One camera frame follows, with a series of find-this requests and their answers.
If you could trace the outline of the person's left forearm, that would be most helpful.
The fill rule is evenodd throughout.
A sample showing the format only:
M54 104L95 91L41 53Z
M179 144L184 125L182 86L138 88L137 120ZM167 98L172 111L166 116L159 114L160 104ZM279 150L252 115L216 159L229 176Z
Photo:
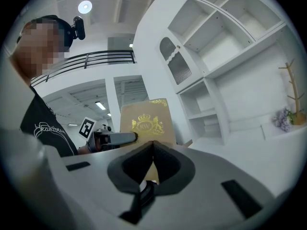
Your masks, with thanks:
M84 146L82 146L82 147L79 147L79 148L77 149L77 151L78 151L78 154L79 154L79 155L84 155L84 154L90 154L90 153L92 153L91 150L89 149L88 145L84 145Z

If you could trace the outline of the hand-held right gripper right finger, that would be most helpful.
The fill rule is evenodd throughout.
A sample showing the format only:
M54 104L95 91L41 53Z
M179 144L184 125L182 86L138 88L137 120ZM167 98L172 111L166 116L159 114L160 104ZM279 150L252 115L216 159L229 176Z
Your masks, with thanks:
M181 152L158 141L153 142L153 162L157 168L159 185L155 196L180 193L193 180L196 168L193 161Z

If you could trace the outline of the white open shelf unit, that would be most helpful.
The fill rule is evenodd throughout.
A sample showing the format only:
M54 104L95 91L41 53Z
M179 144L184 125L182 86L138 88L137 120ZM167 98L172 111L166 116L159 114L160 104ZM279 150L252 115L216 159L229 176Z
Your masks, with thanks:
M276 44L286 23L260 0L186 0L168 28L214 79Z

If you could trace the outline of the wooden branch stand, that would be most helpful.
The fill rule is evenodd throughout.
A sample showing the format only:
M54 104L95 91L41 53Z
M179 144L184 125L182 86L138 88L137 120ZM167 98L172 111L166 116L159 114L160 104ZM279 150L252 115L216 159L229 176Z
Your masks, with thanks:
M293 64L294 60L295 59L292 59L292 61L290 63L286 62L285 67L279 67L279 69L287 69L287 71L288 71L288 74L289 74L289 77L290 77L289 83L292 85L294 97L290 96L290 95L288 95L287 97L295 101L295 112L292 115L293 116L293 118L292 118L293 125L301 126L301 125L303 125L307 122L307 115L304 114L302 112L302 110L300 109L299 101L304 96L304 93L299 95L298 91L297 91L295 77L294 77L294 74L292 72L292 64Z

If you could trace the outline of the black metal railing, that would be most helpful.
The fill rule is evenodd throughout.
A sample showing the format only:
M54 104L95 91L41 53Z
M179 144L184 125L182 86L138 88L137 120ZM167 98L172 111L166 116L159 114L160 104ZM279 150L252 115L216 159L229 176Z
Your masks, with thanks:
M136 57L133 50L105 50L84 53L64 59L54 65L46 73L31 80L33 87L48 82L50 79L79 69L88 69L95 66L115 64L135 64Z

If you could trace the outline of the person's black printed t-shirt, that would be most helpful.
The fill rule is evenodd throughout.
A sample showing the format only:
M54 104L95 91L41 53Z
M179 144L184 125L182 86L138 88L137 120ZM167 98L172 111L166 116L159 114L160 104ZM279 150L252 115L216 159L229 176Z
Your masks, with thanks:
M61 157L78 155L78 151L62 125L57 121L53 110L30 86L35 94L27 109L20 129L40 140L44 145L53 146Z

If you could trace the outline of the round ceiling lamp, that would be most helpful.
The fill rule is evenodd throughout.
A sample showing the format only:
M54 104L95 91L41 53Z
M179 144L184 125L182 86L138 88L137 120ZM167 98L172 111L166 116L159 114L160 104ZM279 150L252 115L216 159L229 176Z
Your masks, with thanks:
M87 14L92 10L92 3L89 0L84 0L78 5L78 11L81 14Z

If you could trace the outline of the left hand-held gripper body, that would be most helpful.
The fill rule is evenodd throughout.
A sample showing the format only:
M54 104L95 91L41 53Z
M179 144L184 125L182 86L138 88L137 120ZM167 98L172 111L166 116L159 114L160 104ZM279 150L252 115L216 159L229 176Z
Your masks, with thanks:
M111 132L112 128L106 124L96 126L96 121L85 117L79 130L79 135L86 139L85 145L88 145L92 153L101 152L103 150L100 138L94 133L96 131Z

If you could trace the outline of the purple flower bunch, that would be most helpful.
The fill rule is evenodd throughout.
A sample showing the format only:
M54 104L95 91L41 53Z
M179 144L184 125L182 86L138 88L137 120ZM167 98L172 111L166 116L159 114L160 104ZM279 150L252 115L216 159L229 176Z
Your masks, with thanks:
M289 132L294 124L293 113L285 107L276 113L272 121L276 127Z

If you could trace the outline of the white ribbed glass cabinet door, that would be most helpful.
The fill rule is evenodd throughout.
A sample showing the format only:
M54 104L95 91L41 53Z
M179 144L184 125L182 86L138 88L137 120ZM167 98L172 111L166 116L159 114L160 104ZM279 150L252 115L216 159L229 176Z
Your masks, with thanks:
M203 78L200 68L188 50L175 38L163 37L159 51L175 93L179 93Z

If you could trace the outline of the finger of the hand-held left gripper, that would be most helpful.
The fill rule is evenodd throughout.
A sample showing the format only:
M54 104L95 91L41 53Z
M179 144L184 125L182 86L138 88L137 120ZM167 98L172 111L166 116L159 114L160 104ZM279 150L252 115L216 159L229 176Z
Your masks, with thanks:
M138 134L135 132L127 133L110 133L109 134L109 147L111 149L119 148L121 145L135 142L138 139Z

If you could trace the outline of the white shelving unit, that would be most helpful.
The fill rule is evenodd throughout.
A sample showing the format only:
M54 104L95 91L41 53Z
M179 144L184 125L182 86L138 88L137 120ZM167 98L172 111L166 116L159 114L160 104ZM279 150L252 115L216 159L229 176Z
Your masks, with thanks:
M203 78L175 93L159 51L162 38L186 0L145 0L133 50L150 99L165 98L176 137L191 148L218 155L262 182L274 195L292 187L307 156L307 123L289 132L273 118L295 112L285 63L292 64L300 109L307 115L307 52L294 24L276 0L260 0L285 23L277 43L217 78Z

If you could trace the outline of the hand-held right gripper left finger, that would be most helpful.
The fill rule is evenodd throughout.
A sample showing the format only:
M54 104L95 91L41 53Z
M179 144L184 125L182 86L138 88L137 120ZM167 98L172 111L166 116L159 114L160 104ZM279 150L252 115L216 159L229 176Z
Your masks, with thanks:
M114 186L123 193L138 194L153 163L153 142L148 141L136 149L112 160L107 175Z

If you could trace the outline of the tan box with gold crest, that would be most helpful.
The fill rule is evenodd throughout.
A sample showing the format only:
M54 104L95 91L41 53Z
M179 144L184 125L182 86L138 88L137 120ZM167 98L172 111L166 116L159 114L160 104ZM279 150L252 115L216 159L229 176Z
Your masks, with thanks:
M125 105L121 108L120 132L137 133L135 142L120 145L130 148L143 145L148 141L176 144L176 135L171 119L168 102L165 98L147 100Z

